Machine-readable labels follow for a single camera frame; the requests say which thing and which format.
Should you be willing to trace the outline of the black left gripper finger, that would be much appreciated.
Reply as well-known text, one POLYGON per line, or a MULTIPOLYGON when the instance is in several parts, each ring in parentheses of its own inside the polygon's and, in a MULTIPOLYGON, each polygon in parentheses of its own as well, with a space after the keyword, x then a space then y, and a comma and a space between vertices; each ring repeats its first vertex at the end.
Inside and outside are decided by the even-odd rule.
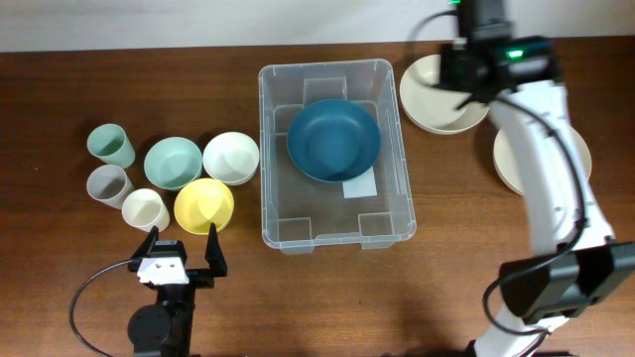
POLYGON ((228 268, 219 245, 217 229, 214 223, 209 226, 204 259, 208 263, 208 267, 214 277, 227 276, 228 268))
POLYGON ((148 233, 148 236, 131 256, 130 262, 127 266, 129 272, 137 272, 139 270, 142 260, 149 257, 158 238, 159 228, 157 226, 153 226, 148 233))

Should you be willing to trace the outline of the blue bowl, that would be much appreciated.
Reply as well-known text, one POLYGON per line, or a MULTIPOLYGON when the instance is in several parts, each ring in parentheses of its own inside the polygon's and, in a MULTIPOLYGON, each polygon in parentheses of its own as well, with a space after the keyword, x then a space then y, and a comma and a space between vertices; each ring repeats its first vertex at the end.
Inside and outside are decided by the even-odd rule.
POLYGON ((322 182, 361 176, 374 166, 381 146, 381 132, 372 114, 343 99, 306 106, 287 133, 292 162, 307 177, 322 182))

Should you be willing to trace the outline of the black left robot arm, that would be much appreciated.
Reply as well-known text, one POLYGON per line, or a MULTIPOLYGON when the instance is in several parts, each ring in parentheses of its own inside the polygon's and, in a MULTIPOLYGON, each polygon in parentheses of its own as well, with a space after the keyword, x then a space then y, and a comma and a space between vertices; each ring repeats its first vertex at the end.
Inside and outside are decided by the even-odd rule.
POLYGON ((180 240, 160 240, 151 228, 131 256, 128 271, 157 293, 156 301, 130 317, 127 334, 135 356, 188 356, 191 346, 195 293, 212 289, 214 280, 227 275, 217 229, 209 226, 204 259, 206 268, 188 269, 187 252, 180 240))

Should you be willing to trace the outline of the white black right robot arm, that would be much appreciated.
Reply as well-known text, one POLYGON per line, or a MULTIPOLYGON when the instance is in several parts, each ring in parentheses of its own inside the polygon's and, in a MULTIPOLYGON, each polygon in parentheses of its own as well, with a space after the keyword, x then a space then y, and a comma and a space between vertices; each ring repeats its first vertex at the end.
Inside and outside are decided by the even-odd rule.
POLYGON ((634 245, 618 243, 572 138, 567 90, 542 37, 440 47, 438 87, 489 106, 523 186, 532 258, 501 265, 484 292, 491 325, 468 356, 532 356, 557 328, 604 301, 634 271, 634 245))

